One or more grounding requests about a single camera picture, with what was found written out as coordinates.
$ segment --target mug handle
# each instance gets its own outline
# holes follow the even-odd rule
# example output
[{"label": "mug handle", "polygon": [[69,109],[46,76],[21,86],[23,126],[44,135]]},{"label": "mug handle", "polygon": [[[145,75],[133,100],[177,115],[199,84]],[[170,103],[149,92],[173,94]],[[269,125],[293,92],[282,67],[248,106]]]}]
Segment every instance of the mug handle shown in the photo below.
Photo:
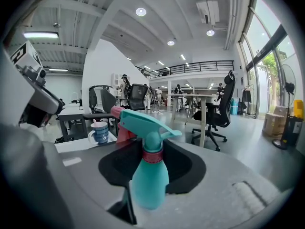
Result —
[{"label": "mug handle", "polygon": [[88,134],[88,140],[89,140],[89,142],[91,142],[92,144],[98,144],[98,142],[96,142],[96,141],[94,140],[94,138],[92,138],[92,135],[93,135],[94,132],[95,132],[94,130],[92,130],[92,131],[89,132],[89,134]]}]

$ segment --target floor fan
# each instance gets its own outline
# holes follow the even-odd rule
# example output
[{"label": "floor fan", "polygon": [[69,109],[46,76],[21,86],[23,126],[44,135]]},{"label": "floor fan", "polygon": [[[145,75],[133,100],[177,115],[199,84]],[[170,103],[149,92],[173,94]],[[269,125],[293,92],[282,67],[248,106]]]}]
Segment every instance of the floor fan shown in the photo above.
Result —
[{"label": "floor fan", "polygon": [[284,104],[283,106],[287,108],[287,116],[285,121],[284,132],[280,140],[273,140],[272,143],[274,146],[280,149],[287,149],[287,143],[284,140],[284,133],[288,127],[289,118],[290,118],[290,106],[292,105],[295,98],[295,74],[293,73],[291,67],[288,64],[282,65],[282,72],[284,78],[283,94],[284,94]]}]

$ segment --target balcony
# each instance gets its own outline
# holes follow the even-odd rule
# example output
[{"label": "balcony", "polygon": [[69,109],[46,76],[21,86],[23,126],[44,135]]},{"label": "balcony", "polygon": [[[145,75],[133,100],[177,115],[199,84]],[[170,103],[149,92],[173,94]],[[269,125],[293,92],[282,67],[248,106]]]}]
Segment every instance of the balcony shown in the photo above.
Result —
[{"label": "balcony", "polygon": [[149,79],[193,72],[210,72],[210,71],[230,71],[234,70],[233,60],[205,61],[189,64],[180,64],[172,67],[165,67],[159,70],[147,71],[137,67],[143,75]]}]

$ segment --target ceiling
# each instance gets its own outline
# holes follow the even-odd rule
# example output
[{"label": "ceiling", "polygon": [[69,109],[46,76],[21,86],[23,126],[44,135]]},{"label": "ceiling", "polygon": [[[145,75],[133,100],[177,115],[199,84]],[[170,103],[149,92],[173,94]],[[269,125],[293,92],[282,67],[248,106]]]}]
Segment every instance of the ceiling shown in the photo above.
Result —
[{"label": "ceiling", "polygon": [[[202,0],[126,0],[118,3],[118,11],[107,23],[100,35],[112,42],[137,66],[151,69],[182,64],[183,53],[192,62],[192,50],[198,47],[223,47],[226,31],[215,31],[208,37],[210,25],[203,24],[196,7]],[[229,21],[229,0],[216,0],[219,6],[218,27],[226,27]],[[30,40],[39,53],[44,66],[81,72],[88,48],[101,26],[105,12],[116,0],[42,0],[35,10],[29,27],[20,26],[11,41],[9,51],[26,40],[24,31],[56,31],[58,39]],[[143,7],[147,14],[139,17],[135,10]],[[169,40],[176,40],[168,46]]]},{"label": "ceiling", "polygon": [[[188,79],[188,80],[176,80],[172,81],[172,88],[175,88],[177,84],[179,84],[182,88],[187,88],[186,84],[189,84],[190,87],[195,87],[195,89],[217,89],[219,83],[224,84],[224,79],[215,77],[215,78],[196,78],[196,79]],[[167,87],[167,81],[158,82],[158,83],[151,83],[152,88],[158,88],[158,86],[165,86]]]}]

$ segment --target chair base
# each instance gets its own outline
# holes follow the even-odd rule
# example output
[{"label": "chair base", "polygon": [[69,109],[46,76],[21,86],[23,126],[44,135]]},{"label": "chair base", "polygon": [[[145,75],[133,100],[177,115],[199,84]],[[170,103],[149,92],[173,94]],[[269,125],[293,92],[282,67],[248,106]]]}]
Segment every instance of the chair base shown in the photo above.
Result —
[{"label": "chair base", "polygon": [[[224,135],[220,135],[220,134],[218,134],[218,133],[212,132],[212,131],[211,131],[211,128],[212,128],[212,126],[209,125],[208,129],[205,131],[205,135],[206,135],[207,137],[211,138],[211,140],[213,141],[213,143],[216,145],[216,151],[219,152],[219,151],[220,151],[220,148],[219,148],[219,145],[217,144],[217,142],[216,142],[216,140],[215,140],[215,136],[217,136],[217,137],[222,137],[222,138],[224,139],[224,142],[228,141],[228,139],[227,139]],[[192,134],[194,134],[195,131],[201,132],[200,129],[193,129],[193,130],[192,130]],[[194,143],[195,143],[194,140],[197,139],[197,138],[200,138],[200,136],[201,136],[201,134],[199,134],[199,135],[197,135],[197,136],[194,136],[194,137],[192,138],[192,140],[191,140],[191,144],[194,144]]]}]

